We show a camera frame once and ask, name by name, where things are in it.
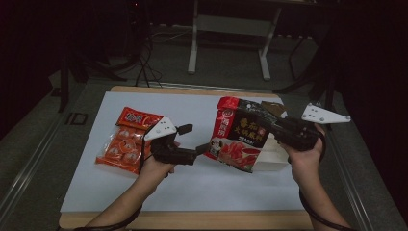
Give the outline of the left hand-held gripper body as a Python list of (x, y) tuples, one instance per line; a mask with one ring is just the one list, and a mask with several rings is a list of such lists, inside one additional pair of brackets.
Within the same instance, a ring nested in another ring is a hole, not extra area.
[(150, 153), (157, 161), (165, 164), (192, 166), (195, 159), (195, 150), (179, 147), (175, 138), (177, 135), (172, 121), (164, 116), (155, 125), (147, 130), (144, 139), (150, 142)]

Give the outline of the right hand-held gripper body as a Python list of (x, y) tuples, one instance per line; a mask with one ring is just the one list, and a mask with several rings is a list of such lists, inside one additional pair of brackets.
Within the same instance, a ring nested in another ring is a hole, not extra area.
[(319, 138), (316, 124), (350, 122), (349, 115), (340, 115), (309, 103), (300, 118), (278, 118), (271, 125), (275, 139), (298, 151), (311, 150)]

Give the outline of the red and black seasoning packet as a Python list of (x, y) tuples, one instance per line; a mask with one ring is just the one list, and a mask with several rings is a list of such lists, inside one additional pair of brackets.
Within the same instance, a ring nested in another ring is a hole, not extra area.
[(286, 163), (284, 150), (262, 123), (259, 103), (232, 96), (221, 97), (209, 148), (205, 155), (242, 171), (279, 170)]

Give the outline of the orange snack packet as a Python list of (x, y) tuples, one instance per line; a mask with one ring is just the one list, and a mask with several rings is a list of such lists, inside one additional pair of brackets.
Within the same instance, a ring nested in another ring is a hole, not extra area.
[(162, 118), (162, 115), (124, 107), (114, 133), (95, 162), (139, 174), (141, 155), (150, 151), (150, 142), (144, 141), (143, 135)]

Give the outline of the person's left hand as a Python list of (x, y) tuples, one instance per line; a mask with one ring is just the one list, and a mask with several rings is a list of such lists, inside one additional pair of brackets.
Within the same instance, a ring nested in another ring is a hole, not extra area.
[(159, 184), (174, 172), (174, 164), (165, 164), (157, 161), (153, 155), (150, 155), (142, 166), (141, 172), (135, 182), (139, 190), (153, 193)]

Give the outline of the person's right hand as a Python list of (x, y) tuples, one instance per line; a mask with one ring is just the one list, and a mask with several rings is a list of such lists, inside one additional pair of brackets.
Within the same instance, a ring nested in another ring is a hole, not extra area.
[(280, 146), (288, 153), (292, 165), (294, 181), (300, 188), (314, 187), (319, 183), (319, 162), (323, 152), (323, 142), (318, 138), (314, 147), (298, 151), (284, 143)]

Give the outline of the black tripod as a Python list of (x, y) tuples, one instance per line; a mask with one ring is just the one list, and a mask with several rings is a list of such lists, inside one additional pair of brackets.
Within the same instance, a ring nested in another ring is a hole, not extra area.
[(302, 42), (306, 40), (307, 37), (304, 36), (300, 39), (288, 58), (290, 71), (292, 77), (294, 78), (294, 83), (282, 89), (273, 90), (273, 92), (289, 93), (307, 84), (312, 84), (313, 86), (308, 93), (309, 98), (312, 101), (319, 101), (322, 95), (325, 94), (324, 108), (328, 110), (332, 109), (335, 75), (330, 71), (330, 62), (325, 60), (324, 54), (320, 49), (320, 46), (324, 42), (325, 36), (325, 32), (311, 32), (309, 34), (309, 37), (318, 46), (318, 49), (305, 69), (298, 76), (295, 76), (292, 58), (296, 50), (300, 47)]

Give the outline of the white table mat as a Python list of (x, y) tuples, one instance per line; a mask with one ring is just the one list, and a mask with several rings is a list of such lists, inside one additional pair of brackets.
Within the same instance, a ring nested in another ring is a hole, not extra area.
[[(219, 99), (218, 95), (107, 92), (61, 211), (102, 211), (135, 181), (134, 173), (95, 162), (124, 107), (168, 116), (176, 125), (192, 124), (192, 131), (176, 140), (183, 147), (194, 149), (210, 140)], [(301, 208), (298, 186), (289, 166), (277, 171), (246, 173), (204, 155), (198, 156), (192, 166), (176, 167), (142, 206), (145, 212)]]

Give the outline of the grey metal stand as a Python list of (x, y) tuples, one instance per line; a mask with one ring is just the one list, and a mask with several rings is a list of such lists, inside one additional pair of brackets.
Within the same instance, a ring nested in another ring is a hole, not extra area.
[(266, 21), (201, 14), (198, 12), (198, 8), (199, 0), (193, 0), (191, 52), (187, 72), (194, 74), (196, 71), (198, 53), (197, 35), (199, 31), (263, 36), (265, 43), (264, 46), (258, 50), (258, 57), (263, 78), (265, 81), (269, 81), (271, 76), (269, 73), (267, 54), (282, 9), (277, 8), (273, 10), (272, 20)]

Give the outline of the black stand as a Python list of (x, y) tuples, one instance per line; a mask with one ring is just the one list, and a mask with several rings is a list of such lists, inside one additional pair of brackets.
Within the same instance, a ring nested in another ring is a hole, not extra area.
[(108, 79), (124, 81), (124, 78), (119, 77), (115, 72), (129, 67), (133, 63), (134, 59), (130, 59), (122, 64), (104, 66), (78, 49), (70, 48), (65, 50), (60, 58), (59, 112), (63, 112), (69, 102), (69, 75), (72, 75), (75, 81), (85, 83), (89, 79), (87, 69), (90, 68)]

